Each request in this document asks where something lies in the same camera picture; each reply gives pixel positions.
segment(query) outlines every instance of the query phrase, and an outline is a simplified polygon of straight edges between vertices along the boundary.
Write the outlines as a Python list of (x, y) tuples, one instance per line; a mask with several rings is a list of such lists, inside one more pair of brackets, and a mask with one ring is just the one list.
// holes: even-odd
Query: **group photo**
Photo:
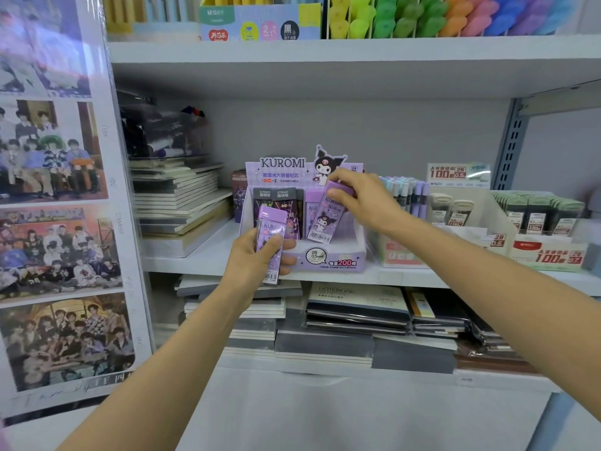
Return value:
[(0, 301), (122, 287), (107, 208), (0, 210)]
[(75, 0), (0, 0), (0, 94), (89, 97)]
[(91, 103), (0, 97), (0, 204), (107, 197)]
[(128, 370), (135, 361), (123, 293), (0, 309), (17, 391)]

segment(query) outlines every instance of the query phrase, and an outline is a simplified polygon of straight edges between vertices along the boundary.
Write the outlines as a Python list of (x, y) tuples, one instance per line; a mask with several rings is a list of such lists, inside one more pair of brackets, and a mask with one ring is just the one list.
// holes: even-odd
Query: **poster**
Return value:
[(0, 0), (0, 416), (152, 354), (101, 0)]

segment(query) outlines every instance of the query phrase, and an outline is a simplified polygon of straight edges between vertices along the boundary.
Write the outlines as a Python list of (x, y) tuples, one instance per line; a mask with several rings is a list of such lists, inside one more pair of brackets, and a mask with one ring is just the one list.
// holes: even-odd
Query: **black circle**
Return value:
[(295, 41), (299, 38), (299, 26), (294, 20), (287, 20), (280, 28), (280, 35), (284, 41)]

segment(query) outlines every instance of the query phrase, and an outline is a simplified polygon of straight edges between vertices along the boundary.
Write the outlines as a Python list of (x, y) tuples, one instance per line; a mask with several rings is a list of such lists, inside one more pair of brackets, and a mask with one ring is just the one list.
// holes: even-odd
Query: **hand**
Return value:
[[(255, 240), (257, 229), (251, 229), (238, 237), (231, 246), (229, 259), (225, 267), (225, 273), (219, 287), (229, 289), (229, 295), (236, 296), (242, 302), (244, 310), (251, 305), (252, 296), (265, 279), (267, 265), (276, 251), (282, 246), (284, 250), (296, 247), (294, 239), (283, 239), (281, 235), (275, 235), (269, 239), (262, 249), (255, 253)], [(280, 262), (280, 275), (290, 273), (289, 267), (296, 264), (296, 257), (282, 254)]]
[(398, 225), (399, 218), (407, 216), (376, 174), (338, 168), (328, 179), (355, 189), (356, 198), (338, 189), (328, 190), (327, 196), (349, 209), (363, 226), (388, 235)]

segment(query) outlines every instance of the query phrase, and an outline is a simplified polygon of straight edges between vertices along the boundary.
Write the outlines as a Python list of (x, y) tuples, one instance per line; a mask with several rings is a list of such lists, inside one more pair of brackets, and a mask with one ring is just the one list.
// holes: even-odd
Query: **person's left hand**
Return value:
[[(241, 304), (244, 307), (243, 310), (251, 305), (252, 296), (265, 279), (269, 260), (280, 249), (282, 241), (284, 242), (284, 250), (296, 247), (294, 239), (283, 239), (281, 235), (275, 235), (255, 253), (256, 238), (257, 229), (254, 228), (234, 241), (229, 252), (223, 278), (219, 284), (220, 287), (227, 288), (231, 294), (236, 295), (243, 301), (243, 304)], [(290, 273), (290, 268), (285, 266), (294, 266), (295, 264), (296, 256), (282, 253), (280, 275)]]

